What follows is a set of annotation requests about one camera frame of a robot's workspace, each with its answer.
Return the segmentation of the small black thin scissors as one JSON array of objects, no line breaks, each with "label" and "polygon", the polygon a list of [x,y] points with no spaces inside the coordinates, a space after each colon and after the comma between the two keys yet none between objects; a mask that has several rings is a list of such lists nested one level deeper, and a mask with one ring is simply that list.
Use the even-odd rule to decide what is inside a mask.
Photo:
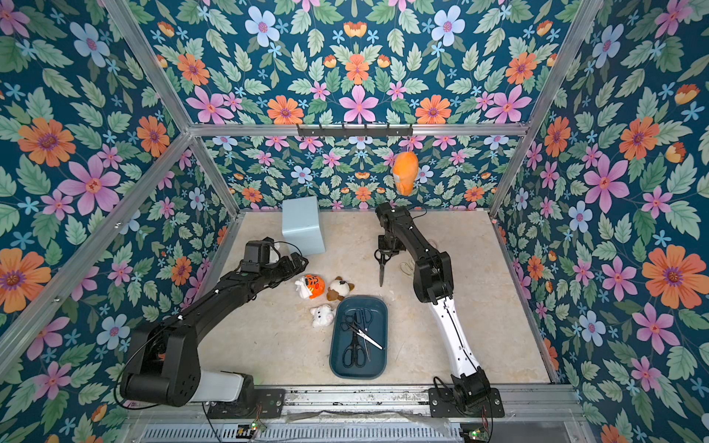
[{"label": "small black thin scissors", "polygon": [[369,335],[367,335],[364,330],[360,327],[359,323],[356,321],[354,317],[346,317],[345,320],[341,323],[341,328],[343,330],[352,330],[357,336],[363,338],[365,341],[368,343],[371,343],[374,345],[377,349],[383,350],[384,347],[372,339]]}]

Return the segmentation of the cream kitchen shears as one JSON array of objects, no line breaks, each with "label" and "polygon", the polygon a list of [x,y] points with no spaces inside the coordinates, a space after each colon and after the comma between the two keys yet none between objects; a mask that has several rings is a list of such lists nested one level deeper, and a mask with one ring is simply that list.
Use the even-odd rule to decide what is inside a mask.
[{"label": "cream kitchen shears", "polygon": [[408,277],[413,277],[415,274],[415,262],[407,260],[400,264],[400,271]]}]

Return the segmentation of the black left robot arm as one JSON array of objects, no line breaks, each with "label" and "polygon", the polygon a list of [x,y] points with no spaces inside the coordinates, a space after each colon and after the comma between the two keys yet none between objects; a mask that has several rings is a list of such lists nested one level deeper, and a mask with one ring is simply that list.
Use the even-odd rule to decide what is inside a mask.
[{"label": "black left robot arm", "polygon": [[133,330],[129,359],[118,392],[122,399],[180,407],[190,402],[202,379],[199,344],[234,310],[299,275],[308,260],[297,253],[277,262],[242,261],[184,312],[144,322]]}]

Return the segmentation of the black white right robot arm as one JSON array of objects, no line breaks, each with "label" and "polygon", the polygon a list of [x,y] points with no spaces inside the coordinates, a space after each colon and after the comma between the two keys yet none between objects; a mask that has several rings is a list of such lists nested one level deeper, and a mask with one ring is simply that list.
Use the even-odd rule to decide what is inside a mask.
[{"label": "black white right robot arm", "polygon": [[388,261],[401,252],[409,253],[414,260],[415,296],[430,308],[449,356],[452,376],[449,396],[452,397],[452,404],[462,415],[472,415],[478,405],[491,399],[492,388],[473,354],[458,317],[453,298],[451,257],[426,240],[407,208],[383,203],[375,213],[384,230],[374,252],[380,268],[379,284],[384,284]]}]

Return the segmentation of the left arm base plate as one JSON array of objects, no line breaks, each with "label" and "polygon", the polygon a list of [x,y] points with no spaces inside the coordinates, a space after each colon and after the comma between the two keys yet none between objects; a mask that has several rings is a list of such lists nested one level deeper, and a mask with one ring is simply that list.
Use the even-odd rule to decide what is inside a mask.
[{"label": "left arm base plate", "polygon": [[212,420],[273,419],[284,409],[284,389],[247,389],[234,402],[216,402],[207,410]]}]

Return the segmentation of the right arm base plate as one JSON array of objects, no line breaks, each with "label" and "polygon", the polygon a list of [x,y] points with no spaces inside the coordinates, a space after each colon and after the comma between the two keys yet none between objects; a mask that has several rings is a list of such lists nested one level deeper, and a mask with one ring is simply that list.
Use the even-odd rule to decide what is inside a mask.
[{"label": "right arm base plate", "polygon": [[505,409],[498,389],[492,389],[484,398],[474,402],[456,400],[450,389],[428,389],[429,413],[434,418],[502,418]]}]

